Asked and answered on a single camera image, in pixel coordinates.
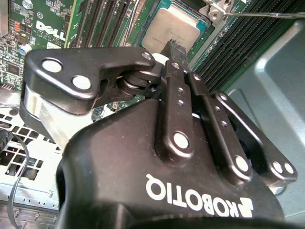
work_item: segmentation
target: green circuit board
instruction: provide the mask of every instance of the green circuit board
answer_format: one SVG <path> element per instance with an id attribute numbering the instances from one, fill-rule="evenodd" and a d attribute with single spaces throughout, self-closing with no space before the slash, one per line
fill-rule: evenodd
<path id="1" fill-rule="evenodd" d="M 24 56 L 20 47 L 63 48 L 73 0 L 36 0 L 26 9 L 22 0 L 9 1 L 9 34 L 0 38 L 0 80 L 22 85 Z"/>

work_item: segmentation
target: metal bracket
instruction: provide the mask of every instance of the metal bracket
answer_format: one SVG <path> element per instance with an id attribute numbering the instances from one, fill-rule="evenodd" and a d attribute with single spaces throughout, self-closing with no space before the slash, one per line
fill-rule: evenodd
<path id="1" fill-rule="evenodd" d="M 215 92 L 213 97 L 225 108 L 254 170 L 261 176 L 266 185 L 283 187 L 296 181 L 297 171 L 294 166 L 231 98 L 223 92 Z"/>
<path id="2" fill-rule="evenodd" d="M 76 115 L 94 106 L 126 101 L 117 78 L 127 71 L 149 71 L 155 60 L 144 48 L 35 50 L 26 56 L 24 81 L 30 90 Z"/>
<path id="3" fill-rule="evenodd" d="M 204 81 L 198 75 L 188 73 L 186 77 L 192 88 L 193 110 L 203 120 L 220 174 L 233 185 L 250 181 L 253 176 L 251 164 L 222 105 L 210 97 Z"/>
<path id="4" fill-rule="evenodd" d="M 184 83 L 183 67 L 168 60 L 161 87 L 155 149 L 161 160 L 179 166 L 194 154 L 191 92 Z"/>
<path id="5" fill-rule="evenodd" d="M 224 18 L 224 12 L 231 12 L 234 5 L 234 0 L 221 0 L 218 3 L 211 0 L 204 1 L 207 5 L 199 9 L 199 12 L 208 17 L 211 22 L 213 22 L 213 26 L 215 26 L 220 19 Z"/>

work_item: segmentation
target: ram slot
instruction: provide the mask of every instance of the ram slot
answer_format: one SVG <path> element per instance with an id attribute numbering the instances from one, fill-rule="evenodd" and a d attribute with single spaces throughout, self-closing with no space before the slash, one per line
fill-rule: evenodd
<path id="1" fill-rule="evenodd" d="M 252 1 L 246 11 L 250 12 L 293 12 L 301 3 L 293 1 Z M 284 23 L 272 18 L 236 19 L 233 27 L 220 40 L 208 58 L 196 70 L 203 77 L 210 91 L 220 88 L 246 61 L 263 46 Z"/>
<path id="2" fill-rule="evenodd" d="M 113 14 L 114 14 L 115 6 L 117 5 L 118 2 L 119 2 L 119 0 L 112 0 L 112 1 L 109 1 L 107 3 L 108 10 L 103 17 L 103 25 L 101 27 L 101 30 L 100 30 L 100 33 L 99 33 L 99 36 L 98 36 L 98 40 L 96 42 L 96 47 L 102 47 L 102 42 L 103 42 L 104 37 L 106 35 L 107 29 L 109 27 L 109 22 L 110 22 Z"/>
<path id="3" fill-rule="evenodd" d="M 113 46 L 113 43 L 115 41 L 115 38 L 118 34 L 119 28 L 123 22 L 124 17 L 126 16 L 126 12 L 128 10 L 129 4 L 131 0 L 124 1 L 124 4 L 122 8 L 120 9 L 120 15 L 116 20 L 115 26 L 112 27 L 110 39 L 108 39 L 107 43 L 104 45 L 104 47 Z"/>
<path id="4" fill-rule="evenodd" d="M 89 16 L 89 13 L 91 11 L 91 8 L 92 8 L 92 2 L 90 0 L 84 0 L 84 1 L 87 1 L 86 9 L 85 9 L 85 12 L 82 12 L 80 26 L 77 31 L 76 38 L 75 38 L 75 40 L 73 40 L 73 43 L 75 44 L 75 46 L 72 46 L 72 47 L 76 47 L 76 48 L 79 48 L 81 46 L 82 33 L 85 29 L 85 24 L 86 24 L 87 18 Z"/>
<path id="5" fill-rule="evenodd" d="M 286 3 L 280 10 L 280 12 L 294 12 L 302 3 L 301 2 L 284 2 Z M 213 91 L 224 85 L 229 76 L 236 73 L 239 66 L 247 64 L 247 62 L 256 56 L 256 53 L 260 47 L 262 47 L 267 40 L 270 38 L 270 34 L 274 34 L 278 29 L 283 26 L 285 20 L 281 19 L 270 19 L 265 18 L 264 27 L 259 28 L 261 33 L 256 39 L 251 39 L 250 42 L 246 42 L 242 45 L 242 49 L 239 54 L 235 55 L 233 58 L 233 64 L 231 66 L 225 66 L 222 71 L 220 71 L 213 82 L 209 82 L 208 88 Z"/>
<path id="6" fill-rule="evenodd" d="M 82 43 L 82 47 L 89 47 L 90 46 L 90 40 L 92 39 L 92 36 L 94 34 L 94 28 L 95 25 L 98 21 L 98 15 L 100 12 L 100 9 L 102 8 L 102 3 L 103 0 L 95 0 L 93 3 L 93 8 L 92 8 L 92 14 L 90 15 L 90 20 L 89 20 L 89 28 L 86 31 L 86 34 L 84 36 L 84 41 Z"/>
<path id="7" fill-rule="evenodd" d="M 101 0 L 98 2 L 97 8 L 96 8 L 97 15 L 95 16 L 94 24 L 92 26 L 92 32 L 90 33 L 90 38 L 88 40 L 88 47 L 95 47 L 93 39 L 96 34 L 97 28 L 99 28 L 99 25 L 101 23 L 102 16 L 106 11 L 106 8 L 107 8 L 106 5 L 107 5 L 107 0 Z"/>

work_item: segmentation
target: black cable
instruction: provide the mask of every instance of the black cable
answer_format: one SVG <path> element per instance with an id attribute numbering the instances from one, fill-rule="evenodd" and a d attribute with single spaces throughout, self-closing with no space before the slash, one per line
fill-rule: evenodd
<path id="1" fill-rule="evenodd" d="M 24 166 L 22 167 L 21 172 L 19 173 L 15 184 L 14 184 L 13 188 L 11 189 L 10 197 L 9 197 L 9 201 L 8 201 L 8 216 L 9 216 L 9 219 L 10 219 L 10 223 L 16 229 L 19 229 L 19 227 L 16 223 L 16 220 L 15 220 L 15 216 L 14 216 L 14 199 L 15 199 L 15 194 L 16 194 L 16 190 L 17 190 L 20 178 L 21 178 L 22 174 L 25 172 L 25 170 L 26 170 L 26 168 L 29 164 L 30 154 L 29 154 L 29 150 L 28 150 L 27 146 L 25 145 L 24 141 L 21 138 L 19 138 L 18 136 L 16 136 L 14 133 L 12 133 L 12 134 L 19 141 L 21 146 L 23 147 L 25 155 L 26 155 Z"/>

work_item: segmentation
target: wire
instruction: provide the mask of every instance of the wire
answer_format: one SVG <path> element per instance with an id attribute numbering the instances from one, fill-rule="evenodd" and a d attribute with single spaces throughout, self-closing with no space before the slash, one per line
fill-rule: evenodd
<path id="1" fill-rule="evenodd" d="M 135 17 L 135 13 L 136 13 L 136 11 L 137 11 L 139 2 L 140 2 L 140 0 L 137 0 L 137 1 L 135 2 L 135 4 L 134 4 L 134 8 L 133 8 L 133 10 L 132 10 L 131 19 L 130 19 L 130 22 L 129 22 L 129 24 L 128 24 L 128 28 L 127 28 L 127 31 L 126 31 L 126 35 L 125 35 L 125 37 L 124 37 L 123 46 L 126 46 L 127 39 L 128 39 L 128 37 L 129 37 L 129 35 L 130 35 L 130 32 L 131 32 L 132 22 L 133 22 L 133 19 L 134 19 L 134 17 Z"/>
<path id="2" fill-rule="evenodd" d="M 206 0 L 206 1 L 210 6 L 213 6 L 216 9 L 218 9 L 220 12 L 222 12 L 224 14 L 224 16 L 229 16 L 229 17 L 269 17 L 269 18 L 282 18 L 282 19 L 305 18 L 305 12 L 299 12 L 299 13 L 273 13 L 273 12 L 231 13 L 231 12 L 226 12 L 224 8 L 217 5 L 217 3 L 214 2 L 213 0 Z"/>
<path id="3" fill-rule="evenodd" d="M 26 159 L 25 159 L 24 165 L 23 165 L 23 167 L 22 167 L 22 169 L 21 169 L 21 171 L 20 171 L 20 173 L 17 177 L 17 180 L 16 180 L 15 184 L 13 185 L 13 188 L 11 189 L 10 197 L 9 197 L 9 201 L 8 201 L 8 216 L 9 216 L 9 219 L 10 219 L 10 223 L 16 229 L 19 229 L 19 227 L 16 223 L 15 216 L 14 216 L 14 199 L 15 199 L 16 190 L 17 190 L 19 181 L 21 179 L 21 176 L 25 172 L 25 170 L 26 170 L 26 168 L 29 164 L 30 154 L 29 154 L 29 150 L 28 150 L 27 146 L 25 145 L 24 141 L 21 138 L 19 138 L 18 136 L 16 136 L 14 133 L 12 133 L 12 135 L 14 136 L 14 138 L 16 138 L 19 141 L 19 143 L 23 147 L 24 152 L 26 154 Z"/>
<path id="4" fill-rule="evenodd" d="M 268 17 L 268 18 L 282 18 L 282 19 L 295 19 L 305 18 L 305 12 L 299 13 L 226 13 L 225 16 L 229 17 Z"/>

